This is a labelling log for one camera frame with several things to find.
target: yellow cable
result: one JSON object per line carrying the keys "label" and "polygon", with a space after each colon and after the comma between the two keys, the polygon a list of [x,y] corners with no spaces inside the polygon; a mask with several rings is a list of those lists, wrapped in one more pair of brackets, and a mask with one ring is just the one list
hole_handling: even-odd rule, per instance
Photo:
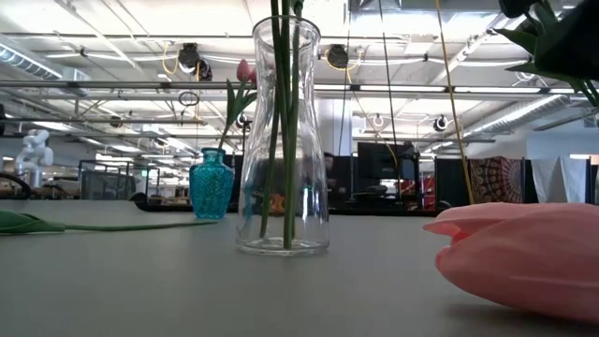
{"label": "yellow cable", "polygon": [[179,51],[177,51],[177,57],[175,57],[175,67],[172,70],[169,70],[167,68],[167,51],[168,51],[168,44],[165,44],[165,53],[163,54],[163,58],[162,58],[162,67],[165,69],[165,71],[169,74],[169,75],[174,75],[177,72],[177,67],[179,66]]}
{"label": "yellow cable", "polygon": [[458,147],[460,147],[461,167],[464,170],[464,177],[466,179],[466,188],[468,190],[468,200],[471,205],[475,204],[475,197],[472,193],[472,186],[470,185],[470,174],[468,174],[468,163],[466,162],[466,156],[464,155],[464,147],[461,143],[460,126],[458,116],[456,113],[456,102],[453,97],[453,87],[451,86],[451,75],[449,74],[449,63],[447,61],[447,49],[446,49],[446,38],[443,34],[443,20],[441,19],[441,4],[439,0],[437,2],[437,18],[439,19],[439,30],[441,33],[441,45],[443,46],[443,58],[446,65],[447,74],[447,87],[449,89],[449,98],[451,99],[451,112],[453,113],[453,120],[456,124],[456,136],[458,138]]}
{"label": "yellow cable", "polygon": [[[349,76],[349,70],[347,70],[346,74],[347,74],[347,80],[349,81],[349,84],[351,84],[351,83],[352,83],[352,78],[351,78],[351,76]],[[366,115],[366,120],[367,120],[367,121],[368,121],[368,123],[371,125],[371,128],[372,128],[372,129],[374,130],[374,132],[376,132],[376,133],[377,133],[377,135],[380,137],[381,135],[379,135],[378,131],[376,131],[376,127],[374,127],[374,124],[373,124],[373,122],[371,122],[371,119],[369,118],[369,116],[368,116],[368,113],[366,113],[366,111],[364,111],[364,114]],[[394,152],[394,151],[391,149],[391,147],[390,147],[390,146],[389,146],[389,144],[388,144],[388,143],[385,141],[385,139],[384,139],[384,138],[382,138],[382,137],[381,137],[381,140],[383,141],[383,144],[385,144],[385,145],[387,146],[387,148],[388,148],[388,149],[389,149],[389,151],[391,152],[391,155],[393,156],[393,161],[395,162],[395,169],[398,169],[400,166],[399,166],[399,162],[397,161],[397,156],[395,155],[395,152]]]}

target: ceiling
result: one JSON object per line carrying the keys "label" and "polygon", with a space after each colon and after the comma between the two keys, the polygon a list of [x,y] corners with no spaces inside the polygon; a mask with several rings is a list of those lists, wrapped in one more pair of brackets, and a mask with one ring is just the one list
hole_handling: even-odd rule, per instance
{"label": "ceiling", "polygon": [[[392,2],[385,1],[385,22],[381,25],[380,16],[371,12],[350,14],[351,24],[346,23],[347,4],[342,0],[306,1],[304,17],[313,21],[320,29],[322,41],[319,53],[322,55],[332,43],[347,43],[350,59],[358,65],[349,72],[351,81],[359,84],[387,84],[384,40],[381,27],[385,27],[388,53],[388,73],[391,84],[446,85],[447,78],[443,48],[439,38],[436,13],[429,8],[418,8],[417,2],[405,1],[409,9],[399,10]],[[198,43],[201,56],[211,64],[213,81],[235,80],[237,63],[241,58],[253,60],[254,41],[251,39],[254,24],[270,14],[270,1],[267,0],[75,0],[70,4],[76,15],[69,13],[64,6],[66,0],[0,0],[0,32],[10,38],[23,51],[29,51],[50,66],[73,67],[87,74],[92,81],[194,81],[178,71],[167,75],[160,58],[174,55],[183,42]],[[504,69],[508,64],[524,62],[528,54],[503,37],[486,33],[488,28],[517,26],[520,20],[508,20],[499,14],[495,1],[476,2],[453,1],[443,12],[446,34],[447,58],[451,61],[453,85],[461,86],[552,86],[554,81],[532,78],[519,80],[514,73]],[[457,11],[455,7],[477,10]],[[134,68],[115,52],[121,51],[127,58],[137,60]],[[79,53],[84,49],[88,57]],[[425,53],[429,61],[424,61]],[[455,56],[462,55],[459,61]],[[173,68],[172,60],[167,67]],[[346,81],[345,73],[331,68],[324,58],[316,61],[315,83],[340,83]],[[0,65],[0,80],[39,80],[11,66]],[[48,90],[21,89],[21,93],[39,99],[56,108],[52,116],[73,117],[75,101],[63,99],[61,93]],[[53,99],[47,99],[54,93]],[[107,90],[92,90],[90,94],[115,94]],[[223,129],[226,114],[224,91],[212,90],[200,93],[201,101],[196,107],[186,109],[176,100],[167,103],[163,100],[109,100],[97,106],[93,100],[82,100],[81,110],[85,118],[108,118],[119,115],[123,118],[153,119],[164,138],[168,135],[215,135]],[[375,118],[378,114],[386,121],[382,127],[368,131],[391,132],[390,104],[384,95],[360,94],[351,99],[351,110],[359,117]],[[465,96],[456,100],[456,113],[468,126],[488,118],[493,112],[509,106],[512,100],[497,99],[493,95]],[[396,96],[392,101],[396,122],[397,137],[425,137],[437,135],[431,127],[432,119],[439,115],[451,117],[451,103],[447,95]],[[246,109],[252,116],[255,105]],[[161,125],[160,121],[172,120],[184,112],[184,119],[198,116],[207,125]],[[139,125],[124,124],[114,128],[109,125],[79,125],[94,132],[136,134]],[[182,139],[192,148],[215,145],[214,140]],[[147,139],[126,139],[132,146],[145,146],[152,150]],[[233,140],[226,148],[231,151],[240,140]]]}

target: gray table surface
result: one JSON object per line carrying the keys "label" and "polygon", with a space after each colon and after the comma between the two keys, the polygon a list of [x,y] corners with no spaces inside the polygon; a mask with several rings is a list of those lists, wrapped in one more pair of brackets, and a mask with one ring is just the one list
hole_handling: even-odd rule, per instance
{"label": "gray table surface", "polygon": [[[72,224],[192,221],[118,201],[0,201]],[[430,218],[331,217],[323,256],[236,251],[218,225],[0,237],[0,336],[598,336],[462,292]]]}

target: turquoise vase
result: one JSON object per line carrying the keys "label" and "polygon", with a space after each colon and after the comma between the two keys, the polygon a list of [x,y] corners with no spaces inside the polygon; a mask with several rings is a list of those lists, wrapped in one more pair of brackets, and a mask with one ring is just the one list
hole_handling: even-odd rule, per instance
{"label": "turquoise vase", "polygon": [[204,162],[189,170],[189,195],[196,217],[221,219],[225,216],[233,189],[233,169],[223,164],[225,151],[202,149]]}

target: pink tulip petal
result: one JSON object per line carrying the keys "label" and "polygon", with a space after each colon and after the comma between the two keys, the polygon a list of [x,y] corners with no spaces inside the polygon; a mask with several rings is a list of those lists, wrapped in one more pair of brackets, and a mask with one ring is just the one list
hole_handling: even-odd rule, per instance
{"label": "pink tulip petal", "polygon": [[453,212],[460,214],[453,225],[462,228],[468,212],[494,214],[495,224],[472,234],[452,229],[454,244],[435,259],[449,282],[502,305],[599,323],[599,207],[491,204],[482,213],[478,206]]}
{"label": "pink tulip petal", "polygon": [[250,69],[250,65],[248,65],[245,59],[242,59],[237,66],[237,80],[247,80],[250,77],[251,72],[252,70]]}

